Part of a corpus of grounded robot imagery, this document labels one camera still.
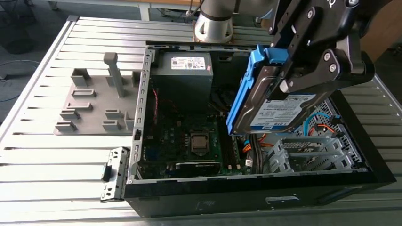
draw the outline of white label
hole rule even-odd
[[[287,126],[301,113],[301,104],[315,95],[289,95],[285,100],[267,100],[251,122],[251,126],[273,129],[274,126]]]
[[[245,165],[249,166],[249,167],[253,167],[253,160],[246,159],[246,164]]]
[[[174,57],[171,59],[173,70],[206,70],[203,57]]]

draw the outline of motherboard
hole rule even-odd
[[[249,174],[239,137],[219,115],[161,115],[144,141],[142,177],[183,178]]]

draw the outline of floor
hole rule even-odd
[[[31,38],[35,40],[35,50],[27,54],[12,55],[0,47],[0,64],[10,60],[42,61],[70,15],[140,20],[139,9],[136,7],[63,2],[59,2],[58,6],[60,10],[52,11],[46,1],[34,1],[32,11],[38,23],[31,25],[27,30]],[[150,10],[150,18],[153,21],[189,22],[185,21],[182,12],[159,12],[159,10],[154,8]],[[235,15],[234,24],[238,26],[259,26],[254,23],[253,17],[243,15]],[[394,57],[390,53],[386,53],[377,62],[378,74],[400,101],[402,101],[402,89],[400,88],[402,86],[402,79],[398,79],[401,60],[402,57]],[[2,66],[2,73],[7,73],[10,76],[7,80],[0,80],[0,123],[6,119],[16,99],[3,101],[20,94],[34,71],[35,63],[31,62]]]

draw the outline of aluminum extrusion table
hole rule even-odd
[[[234,38],[238,43],[270,44],[270,37],[258,28],[235,27]],[[54,135],[72,69],[86,67],[91,76],[108,75],[103,55],[116,52],[122,74],[130,75],[142,68],[147,40],[191,42],[191,26],[88,17],[67,21],[0,127],[0,223],[98,225],[110,221],[110,226],[120,226],[138,221],[154,225],[139,218],[127,202],[99,202],[108,150],[131,146],[131,136]],[[356,222],[365,220],[365,225],[401,223],[392,218],[402,215],[402,108],[378,77],[342,92],[398,182],[322,207],[175,219],[193,225],[198,221],[234,225],[241,220],[242,224],[267,221],[286,226],[295,222],[334,224],[347,216]],[[159,222],[175,224],[173,218]]]

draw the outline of screw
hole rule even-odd
[[[356,6],[360,0],[349,0],[349,6]]]
[[[326,54],[325,54],[325,61],[329,61],[330,58],[331,58],[331,54],[330,54],[330,53],[326,53]]]
[[[335,64],[331,64],[330,67],[329,67],[329,71],[330,72],[334,72],[337,70],[337,65]]]
[[[313,10],[310,10],[307,13],[307,18],[310,19],[311,17],[313,17]]]

